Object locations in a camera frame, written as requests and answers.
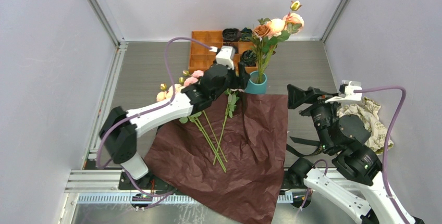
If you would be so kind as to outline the black printed ribbon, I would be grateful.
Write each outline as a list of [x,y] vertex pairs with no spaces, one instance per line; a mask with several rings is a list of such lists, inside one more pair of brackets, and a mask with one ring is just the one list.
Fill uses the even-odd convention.
[[[320,141],[297,138],[294,136],[290,136],[290,140],[292,141],[293,144],[295,144],[295,147],[286,144],[286,151],[293,154],[294,156],[311,157],[319,155],[323,151],[323,145],[321,144]],[[311,150],[310,153],[303,153],[302,151],[306,151],[307,147],[311,147],[314,149]]]

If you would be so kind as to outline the peach rose stem with bud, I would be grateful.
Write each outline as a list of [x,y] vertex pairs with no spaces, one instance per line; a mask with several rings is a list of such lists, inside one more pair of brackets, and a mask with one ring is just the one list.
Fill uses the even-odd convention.
[[267,58],[268,64],[279,43],[288,40],[290,36],[303,30],[304,20],[297,13],[301,7],[300,1],[291,1],[289,13],[285,14],[282,18],[271,19],[269,26],[272,29],[272,37],[269,38],[268,42],[270,48]]

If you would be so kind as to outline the dark red wrapping paper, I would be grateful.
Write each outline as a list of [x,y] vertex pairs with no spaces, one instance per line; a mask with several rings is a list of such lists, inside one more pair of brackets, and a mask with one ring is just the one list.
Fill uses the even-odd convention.
[[144,160],[157,177],[211,210],[240,223],[271,223],[284,177],[287,96],[240,93],[232,117],[227,96],[200,121],[221,138],[223,164],[191,122],[163,125]]

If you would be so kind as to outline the orange rose stem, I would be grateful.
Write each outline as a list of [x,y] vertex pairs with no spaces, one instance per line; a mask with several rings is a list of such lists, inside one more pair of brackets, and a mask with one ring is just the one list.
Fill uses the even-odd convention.
[[256,65],[258,75],[255,83],[264,82],[264,71],[268,65],[269,38],[272,37],[272,29],[269,26],[271,20],[269,18],[261,18],[258,20],[259,25],[252,31],[252,52],[256,55]]

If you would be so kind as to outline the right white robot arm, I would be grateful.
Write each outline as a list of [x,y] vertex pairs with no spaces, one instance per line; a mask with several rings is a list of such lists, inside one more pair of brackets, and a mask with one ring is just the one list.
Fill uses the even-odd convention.
[[331,180],[325,171],[311,163],[308,155],[291,146],[286,149],[297,156],[297,160],[285,173],[285,181],[294,188],[305,188],[323,195],[342,209],[356,223],[421,223],[410,215],[394,195],[387,176],[387,157],[378,157],[366,142],[370,133],[356,115],[338,116],[342,101],[358,101],[364,89],[360,83],[343,81],[339,92],[328,93],[310,87],[306,90],[294,85],[287,86],[288,108],[296,109],[303,104],[308,107],[300,111],[301,116],[311,117],[318,140],[294,138],[304,145],[316,146],[317,153],[333,157],[336,170],[354,183],[362,196],[358,197]]

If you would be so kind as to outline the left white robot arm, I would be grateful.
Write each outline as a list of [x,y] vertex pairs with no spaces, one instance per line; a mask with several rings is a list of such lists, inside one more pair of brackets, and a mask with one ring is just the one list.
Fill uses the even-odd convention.
[[238,63],[237,71],[212,64],[195,83],[172,93],[168,100],[131,110],[115,107],[100,130],[102,146],[110,154],[112,162],[121,165],[132,177],[134,185],[146,189],[152,182],[152,175],[137,152],[137,139],[158,126],[209,108],[227,89],[244,90],[249,80],[250,74],[242,62]]

